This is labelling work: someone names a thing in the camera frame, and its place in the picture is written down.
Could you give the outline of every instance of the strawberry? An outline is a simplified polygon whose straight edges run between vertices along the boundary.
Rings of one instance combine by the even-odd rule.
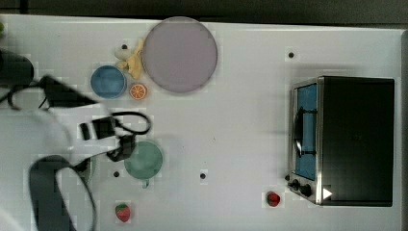
[[[130,218],[130,208],[126,204],[119,204],[115,208],[116,216],[122,222],[126,222]]]
[[[269,206],[276,207],[280,202],[280,196],[275,192],[270,192],[267,195],[267,202]]]

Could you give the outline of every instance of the plate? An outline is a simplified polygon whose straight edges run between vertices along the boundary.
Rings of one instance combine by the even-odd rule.
[[[142,62],[146,73],[163,89],[180,93],[197,90],[216,69],[216,41],[198,21],[171,17],[148,34]]]

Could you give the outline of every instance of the oven knob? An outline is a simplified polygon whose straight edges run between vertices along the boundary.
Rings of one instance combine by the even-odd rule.
[[[297,180],[293,180],[291,183],[288,183],[289,187],[292,187],[293,190],[297,191],[299,189],[299,182]]]
[[[312,188],[310,188],[310,185],[306,184],[304,186],[300,186],[300,192],[309,197],[312,194]]]

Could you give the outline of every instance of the orange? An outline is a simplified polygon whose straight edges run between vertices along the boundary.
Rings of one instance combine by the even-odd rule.
[[[143,99],[147,95],[147,87],[143,84],[135,84],[130,88],[130,95],[134,99]]]

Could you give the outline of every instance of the black toaster oven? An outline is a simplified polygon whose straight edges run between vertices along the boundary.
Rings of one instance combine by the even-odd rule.
[[[393,79],[293,86],[291,191],[318,205],[392,206],[394,106]]]

